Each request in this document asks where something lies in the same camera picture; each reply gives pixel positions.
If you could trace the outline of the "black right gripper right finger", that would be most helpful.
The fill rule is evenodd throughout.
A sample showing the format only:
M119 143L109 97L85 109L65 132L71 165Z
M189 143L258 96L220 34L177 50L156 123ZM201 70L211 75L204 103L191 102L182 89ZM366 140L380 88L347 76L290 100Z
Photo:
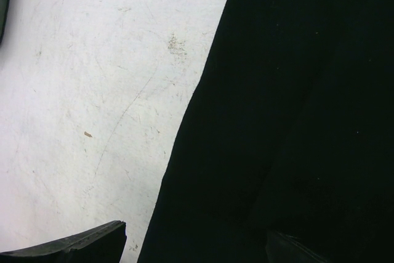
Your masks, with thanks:
M266 231L268 262L333 262L319 238L296 237L273 229Z

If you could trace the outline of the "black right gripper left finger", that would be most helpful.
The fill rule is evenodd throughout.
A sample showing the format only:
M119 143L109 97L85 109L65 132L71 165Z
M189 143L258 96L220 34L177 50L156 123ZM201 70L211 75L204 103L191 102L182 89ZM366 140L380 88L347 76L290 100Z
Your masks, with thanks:
M111 221L69 237L3 252L1 262L119 263L126 240L126 223Z

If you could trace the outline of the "black t shirt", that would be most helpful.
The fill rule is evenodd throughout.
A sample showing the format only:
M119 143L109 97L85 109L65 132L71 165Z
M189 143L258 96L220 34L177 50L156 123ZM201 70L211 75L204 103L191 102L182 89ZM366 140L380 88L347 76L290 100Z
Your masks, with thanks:
M227 0L139 262L393 261L393 0Z

